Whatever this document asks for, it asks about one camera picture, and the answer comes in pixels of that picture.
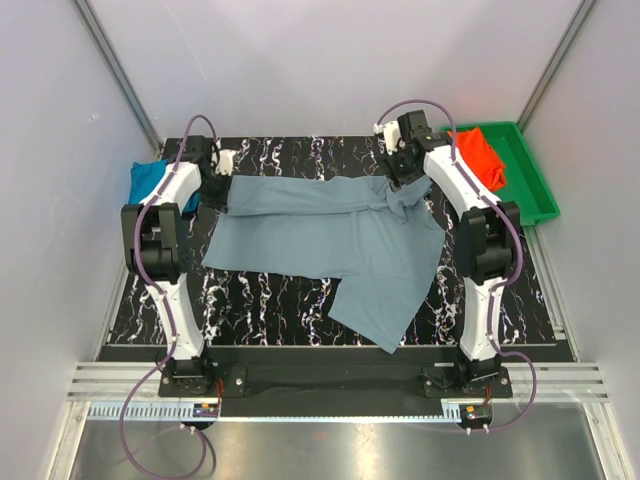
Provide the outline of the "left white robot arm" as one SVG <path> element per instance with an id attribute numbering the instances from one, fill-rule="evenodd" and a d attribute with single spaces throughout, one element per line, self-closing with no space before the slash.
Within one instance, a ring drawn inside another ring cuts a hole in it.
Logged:
<path id="1" fill-rule="evenodd" d="M 222 386 L 188 293 L 192 256 L 184 217 L 201 203 L 225 203 L 234 156 L 212 138 L 190 136 L 168 140 L 163 159 L 131 169 L 121 209 L 125 263 L 144 282 L 166 336 L 166 354 L 156 363 L 163 396 L 204 396 Z"/>

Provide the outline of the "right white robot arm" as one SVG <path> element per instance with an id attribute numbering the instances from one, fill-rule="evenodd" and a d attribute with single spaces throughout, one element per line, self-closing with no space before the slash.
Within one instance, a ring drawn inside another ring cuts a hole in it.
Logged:
<path id="1" fill-rule="evenodd" d="M 465 162 L 457 132 L 434 131 L 423 111 L 379 119 L 374 132 L 384 141 L 383 164 L 392 184 L 404 187 L 428 177 L 458 217 L 454 263 L 464 280 L 464 326 L 452 367 L 430 370 L 427 383 L 476 396 L 500 375 L 502 296 L 523 268 L 519 207 L 493 194 Z"/>

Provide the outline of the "grey-blue t shirt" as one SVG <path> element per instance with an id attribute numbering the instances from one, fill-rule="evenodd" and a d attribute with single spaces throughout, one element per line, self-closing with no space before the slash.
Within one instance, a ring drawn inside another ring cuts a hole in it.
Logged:
<path id="1" fill-rule="evenodd" d="M 445 233 L 421 177 L 236 176 L 205 267 L 338 280 L 330 317 L 392 354 L 428 296 Z"/>

